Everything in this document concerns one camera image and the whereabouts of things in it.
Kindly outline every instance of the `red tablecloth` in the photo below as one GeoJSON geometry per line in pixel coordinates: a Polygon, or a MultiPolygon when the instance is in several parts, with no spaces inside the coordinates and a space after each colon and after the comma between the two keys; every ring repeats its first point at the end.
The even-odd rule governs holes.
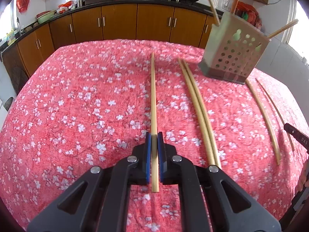
{"type": "MultiPolygon", "coordinates": [[[[92,165],[109,167],[150,131],[150,59],[155,53],[158,131],[177,152],[207,166],[197,118],[177,58],[187,60],[211,118],[222,169],[276,218],[290,205],[306,160],[291,147],[265,85],[286,122],[309,134],[288,88],[254,70],[250,81],[275,129],[276,166],[261,112],[246,85],[204,77],[203,49],[156,41],[114,40],[58,49],[18,95],[0,134],[0,195],[24,228],[92,165]]],[[[133,186],[127,231],[181,231],[177,186],[133,186]]]]}

